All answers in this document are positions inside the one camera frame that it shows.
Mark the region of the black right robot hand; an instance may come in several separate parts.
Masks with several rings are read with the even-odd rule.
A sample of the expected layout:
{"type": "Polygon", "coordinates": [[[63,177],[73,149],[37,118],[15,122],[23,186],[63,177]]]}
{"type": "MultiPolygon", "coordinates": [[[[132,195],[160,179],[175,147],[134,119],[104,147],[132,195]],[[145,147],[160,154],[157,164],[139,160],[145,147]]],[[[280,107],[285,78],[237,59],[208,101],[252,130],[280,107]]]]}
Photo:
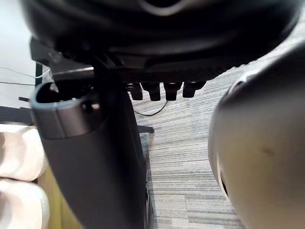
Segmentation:
{"type": "MultiPolygon", "coordinates": [[[[148,229],[152,203],[132,100],[192,98],[266,55],[302,0],[23,0],[31,57],[53,82],[31,114],[53,175],[87,229],[148,229]]],[[[216,106],[208,156],[247,229],[305,226],[305,45],[233,85],[216,106]]]]}

